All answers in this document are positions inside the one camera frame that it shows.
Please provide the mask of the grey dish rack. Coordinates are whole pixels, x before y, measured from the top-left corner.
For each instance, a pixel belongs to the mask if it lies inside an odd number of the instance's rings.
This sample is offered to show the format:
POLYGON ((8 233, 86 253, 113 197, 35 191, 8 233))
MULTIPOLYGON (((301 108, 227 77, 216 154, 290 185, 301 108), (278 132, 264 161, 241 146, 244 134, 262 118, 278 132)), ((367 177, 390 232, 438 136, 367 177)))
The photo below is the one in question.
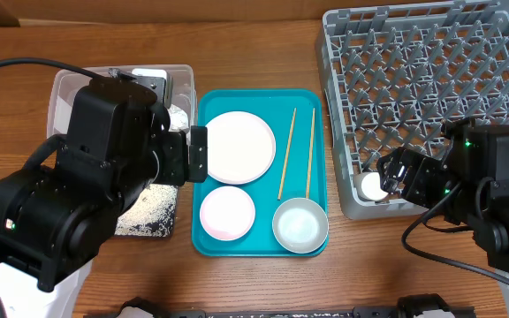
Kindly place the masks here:
POLYGON ((330 10, 316 40, 340 207, 350 219, 410 216, 391 196, 362 199, 354 178, 406 147, 440 158, 444 121, 509 125, 509 1, 330 10))

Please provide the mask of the white napkin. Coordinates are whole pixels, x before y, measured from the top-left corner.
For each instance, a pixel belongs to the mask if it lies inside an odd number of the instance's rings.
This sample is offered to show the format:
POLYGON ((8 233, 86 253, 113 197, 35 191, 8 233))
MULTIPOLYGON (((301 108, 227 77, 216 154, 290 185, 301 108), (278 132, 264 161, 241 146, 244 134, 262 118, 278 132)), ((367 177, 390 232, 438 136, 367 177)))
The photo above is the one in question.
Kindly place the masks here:
POLYGON ((172 104, 172 106, 168 109, 168 113, 171 121, 171 132, 184 131, 189 128, 188 116, 184 110, 172 104))

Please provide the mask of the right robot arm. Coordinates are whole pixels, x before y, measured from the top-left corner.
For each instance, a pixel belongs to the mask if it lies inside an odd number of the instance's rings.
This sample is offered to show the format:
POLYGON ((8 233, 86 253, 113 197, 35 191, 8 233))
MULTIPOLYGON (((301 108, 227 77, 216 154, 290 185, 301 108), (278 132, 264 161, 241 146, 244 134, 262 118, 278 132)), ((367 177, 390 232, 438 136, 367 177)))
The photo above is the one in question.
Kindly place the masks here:
POLYGON ((509 125, 478 125, 471 117, 445 121, 450 146, 441 159, 400 147, 378 159, 380 186, 387 193, 424 207, 401 237, 403 247, 422 258, 497 281, 509 315, 509 125), (472 231, 485 251, 488 269, 417 249, 409 234, 435 216, 450 232, 472 231))

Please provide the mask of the clear plastic bin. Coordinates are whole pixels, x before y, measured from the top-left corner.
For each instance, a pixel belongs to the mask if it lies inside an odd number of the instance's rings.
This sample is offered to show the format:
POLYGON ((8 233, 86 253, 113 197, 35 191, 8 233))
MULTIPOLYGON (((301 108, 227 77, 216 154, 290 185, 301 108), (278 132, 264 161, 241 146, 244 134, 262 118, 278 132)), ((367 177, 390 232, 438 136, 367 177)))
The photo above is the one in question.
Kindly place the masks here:
MULTIPOLYGON (((115 65, 123 71, 134 68, 163 69, 172 76, 172 98, 174 104, 187 113, 189 128, 184 130, 187 144, 190 144, 190 127, 197 125, 197 98, 194 86, 194 71, 187 64, 142 64, 115 65)), ((46 137, 54 134, 66 134, 72 112, 73 100, 77 92, 87 85, 89 77, 66 70, 59 71, 54 79, 49 99, 46 137)))

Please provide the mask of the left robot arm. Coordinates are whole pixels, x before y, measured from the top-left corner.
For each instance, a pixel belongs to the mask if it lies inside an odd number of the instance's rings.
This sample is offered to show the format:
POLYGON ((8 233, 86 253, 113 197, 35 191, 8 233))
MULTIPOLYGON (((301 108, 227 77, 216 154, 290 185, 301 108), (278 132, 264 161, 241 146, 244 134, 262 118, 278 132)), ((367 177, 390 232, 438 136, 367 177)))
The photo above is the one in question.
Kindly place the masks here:
POLYGON ((118 219, 152 184, 207 178, 207 131, 170 128, 168 76, 97 76, 75 94, 68 128, 0 179, 0 317, 4 289, 21 276, 54 292, 111 238, 118 219))

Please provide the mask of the white cup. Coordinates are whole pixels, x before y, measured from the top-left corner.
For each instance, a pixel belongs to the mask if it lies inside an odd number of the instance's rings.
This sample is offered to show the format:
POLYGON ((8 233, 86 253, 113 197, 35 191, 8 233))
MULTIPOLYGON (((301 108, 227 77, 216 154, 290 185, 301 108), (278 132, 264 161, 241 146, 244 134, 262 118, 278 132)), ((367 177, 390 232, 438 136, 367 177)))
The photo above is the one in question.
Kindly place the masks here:
POLYGON ((358 196, 365 201, 382 201, 388 193, 380 186, 380 175, 378 172, 363 172, 353 177, 354 186, 358 196))

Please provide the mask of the teal plastic tray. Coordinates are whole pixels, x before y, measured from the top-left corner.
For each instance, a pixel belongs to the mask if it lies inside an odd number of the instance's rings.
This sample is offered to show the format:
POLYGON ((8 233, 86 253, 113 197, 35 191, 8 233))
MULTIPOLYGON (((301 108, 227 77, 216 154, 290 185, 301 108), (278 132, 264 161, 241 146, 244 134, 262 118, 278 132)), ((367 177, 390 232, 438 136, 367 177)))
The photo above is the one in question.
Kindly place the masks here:
POLYGON ((219 89, 200 100, 198 124, 229 111, 245 111, 264 120, 274 133, 276 154, 273 164, 258 179, 241 185, 254 201, 256 216, 250 231, 233 241, 210 237, 200 222, 203 199, 222 186, 212 177, 194 185, 191 239, 195 249, 210 257, 294 257, 296 254, 278 244, 272 231, 272 219, 279 205, 305 195, 308 171, 308 147, 312 109, 315 108, 315 140, 309 199, 328 209, 322 105, 313 92, 301 89, 219 89), (282 200, 277 199, 293 109, 297 116, 289 154, 282 200))

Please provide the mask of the pink small bowl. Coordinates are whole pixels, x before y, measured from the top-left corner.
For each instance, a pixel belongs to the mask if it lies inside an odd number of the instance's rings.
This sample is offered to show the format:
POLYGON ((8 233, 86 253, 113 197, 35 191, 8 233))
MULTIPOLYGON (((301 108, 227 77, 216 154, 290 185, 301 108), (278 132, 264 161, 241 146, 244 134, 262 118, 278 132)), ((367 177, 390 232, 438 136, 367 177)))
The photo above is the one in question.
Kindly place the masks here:
POLYGON ((255 222, 256 208, 250 195, 235 186, 211 191, 200 207, 201 227, 210 237, 233 241, 245 236, 255 222))

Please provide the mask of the wooden chopstick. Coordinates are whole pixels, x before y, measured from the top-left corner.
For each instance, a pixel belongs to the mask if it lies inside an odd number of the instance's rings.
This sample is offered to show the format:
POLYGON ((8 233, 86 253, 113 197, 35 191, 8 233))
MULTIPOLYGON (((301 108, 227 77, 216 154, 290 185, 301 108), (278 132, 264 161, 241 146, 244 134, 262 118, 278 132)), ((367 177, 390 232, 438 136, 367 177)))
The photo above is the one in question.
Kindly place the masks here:
POLYGON ((308 171, 307 171, 307 182, 306 182, 306 191, 305 191, 306 199, 309 199, 309 197, 310 197, 314 140, 315 140, 315 108, 312 109, 312 118, 311 118, 311 126, 310 126, 310 138, 309 138, 309 147, 308 147, 308 171))
POLYGON ((290 149, 291 149, 291 145, 292 145, 292 137, 293 137, 293 131, 294 131, 294 127, 295 127, 296 116, 297 116, 297 108, 294 108, 293 112, 292 112, 292 120, 291 120, 291 124, 290 124, 288 140, 286 143, 284 164, 283 164, 283 169, 282 169, 282 174, 281 174, 281 179, 280 179, 280 185, 279 185, 278 194, 277 194, 277 199, 279 201, 282 200, 282 196, 283 196, 285 177, 286 177, 286 172, 287 172, 287 167, 288 167, 288 162, 289 162, 289 154, 290 154, 290 149))

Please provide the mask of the grey bowl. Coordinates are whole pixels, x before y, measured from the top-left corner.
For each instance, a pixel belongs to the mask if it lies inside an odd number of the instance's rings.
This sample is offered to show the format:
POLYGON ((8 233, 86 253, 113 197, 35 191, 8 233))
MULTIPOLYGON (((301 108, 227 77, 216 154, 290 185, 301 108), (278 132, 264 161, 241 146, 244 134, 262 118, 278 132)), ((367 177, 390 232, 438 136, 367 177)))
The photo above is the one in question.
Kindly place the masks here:
POLYGON ((328 238, 329 219, 315 201, 292 198, 277 208, 272 219, 272 231, 285 250, 294 254, 310 254, 328 238))

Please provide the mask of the large white plate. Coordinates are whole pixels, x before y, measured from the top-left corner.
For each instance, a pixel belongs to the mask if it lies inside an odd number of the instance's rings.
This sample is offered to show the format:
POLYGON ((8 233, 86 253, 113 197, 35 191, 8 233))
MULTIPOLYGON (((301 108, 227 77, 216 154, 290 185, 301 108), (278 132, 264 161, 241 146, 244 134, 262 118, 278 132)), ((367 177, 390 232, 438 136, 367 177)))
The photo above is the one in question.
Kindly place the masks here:
POLYGON ((212 118, 208 131, 208 174, 213 179, 243 185, 260 178, 273 164, 276 139, 270 126, 245 111, 212 118))

